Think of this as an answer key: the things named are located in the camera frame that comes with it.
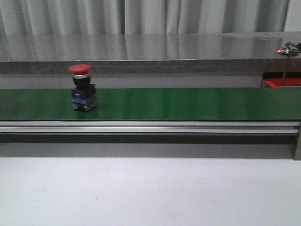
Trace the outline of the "red mushroom push button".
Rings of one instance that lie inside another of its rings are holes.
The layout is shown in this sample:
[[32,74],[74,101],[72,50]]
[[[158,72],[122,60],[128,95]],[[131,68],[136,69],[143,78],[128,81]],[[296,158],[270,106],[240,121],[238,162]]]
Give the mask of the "red mushroom push button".
[[76,86],[71,90],[73,109],[88,112],[97,106],[95,84],[91,83],[88,64],[76,64],[68,68],[72,72],[73,83]]

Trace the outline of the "green conveyor belt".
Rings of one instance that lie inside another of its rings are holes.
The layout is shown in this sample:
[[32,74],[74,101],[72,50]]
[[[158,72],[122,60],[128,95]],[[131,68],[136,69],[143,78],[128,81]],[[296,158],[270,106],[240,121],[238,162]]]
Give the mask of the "green conveyor belt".
[[3,121],[299,121],[301,89],[98,89],[97,107],[74,110],[70,89],[3,89]]

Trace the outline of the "grey stone-top counter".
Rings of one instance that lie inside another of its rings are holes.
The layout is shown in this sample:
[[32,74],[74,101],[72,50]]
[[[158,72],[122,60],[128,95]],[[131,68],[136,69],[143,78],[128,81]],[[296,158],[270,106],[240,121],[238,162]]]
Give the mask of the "grey stone-top counter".
[[3,35],[1,74],[64,74],[90,64],[98,74],[261,73],[301,70],[276,51],[299,32]]

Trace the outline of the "red bin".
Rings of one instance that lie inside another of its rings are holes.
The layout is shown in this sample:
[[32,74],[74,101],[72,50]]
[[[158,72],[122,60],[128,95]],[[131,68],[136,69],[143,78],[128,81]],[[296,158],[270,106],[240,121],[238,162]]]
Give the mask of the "red bin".
[[294,87],[294,86],[300,86],[301,85],[301,79],[300,78],[271,78],[266,79],[263,82],[264,87],[269,88],[276,88],[276,87]]

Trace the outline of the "small circuit board red LED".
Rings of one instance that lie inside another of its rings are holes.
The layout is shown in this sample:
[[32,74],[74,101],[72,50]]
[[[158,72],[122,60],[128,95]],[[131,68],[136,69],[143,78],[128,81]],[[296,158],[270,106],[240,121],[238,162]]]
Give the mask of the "small circuit board red LED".
[[284,55],[296,55],[297,49],[283,47],[279,48],[276,52]]

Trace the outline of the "grey pleated curtain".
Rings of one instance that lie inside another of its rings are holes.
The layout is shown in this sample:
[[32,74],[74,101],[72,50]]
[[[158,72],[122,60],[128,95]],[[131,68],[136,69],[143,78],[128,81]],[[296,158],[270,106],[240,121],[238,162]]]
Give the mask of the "grey pleated curtain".
[[287,0],[3,0],[2,35],[279,32]]

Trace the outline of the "aluminium conveyor frame rail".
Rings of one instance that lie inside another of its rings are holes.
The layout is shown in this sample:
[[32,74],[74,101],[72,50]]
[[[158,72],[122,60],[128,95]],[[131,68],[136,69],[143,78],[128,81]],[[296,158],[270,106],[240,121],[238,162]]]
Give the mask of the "aluminium conveyor frame rail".
[[1,121],[2,133],[299,134],[300,121]]

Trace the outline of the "grey conveyor support post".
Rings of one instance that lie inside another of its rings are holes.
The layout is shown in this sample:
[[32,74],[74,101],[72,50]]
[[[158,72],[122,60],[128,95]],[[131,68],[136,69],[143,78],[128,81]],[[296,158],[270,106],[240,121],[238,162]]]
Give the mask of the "grey conveyor support post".
[[301,160],[301,127],[299,127],[293,159],[296,161]]

